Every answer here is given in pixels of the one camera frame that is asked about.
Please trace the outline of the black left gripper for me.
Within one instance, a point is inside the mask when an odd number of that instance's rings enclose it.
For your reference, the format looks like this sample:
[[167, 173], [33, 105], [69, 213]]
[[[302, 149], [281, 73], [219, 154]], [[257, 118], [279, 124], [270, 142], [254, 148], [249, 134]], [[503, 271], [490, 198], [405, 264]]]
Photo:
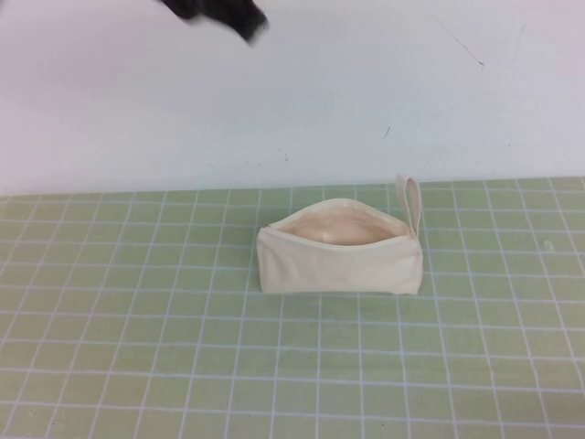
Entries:
[[248, 46], [270, 29], [264, 13], [250, 0], [162, 0], [173, 14], [184, 21], [200, 17], [214, 20], [237, 33]]

